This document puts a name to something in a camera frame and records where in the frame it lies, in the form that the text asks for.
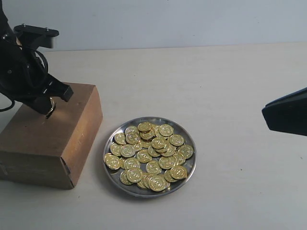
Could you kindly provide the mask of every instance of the white wall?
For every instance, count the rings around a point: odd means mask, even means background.
[[[307,41],[307,0],[3,0],[10,25],[60,31],[55,50]]]

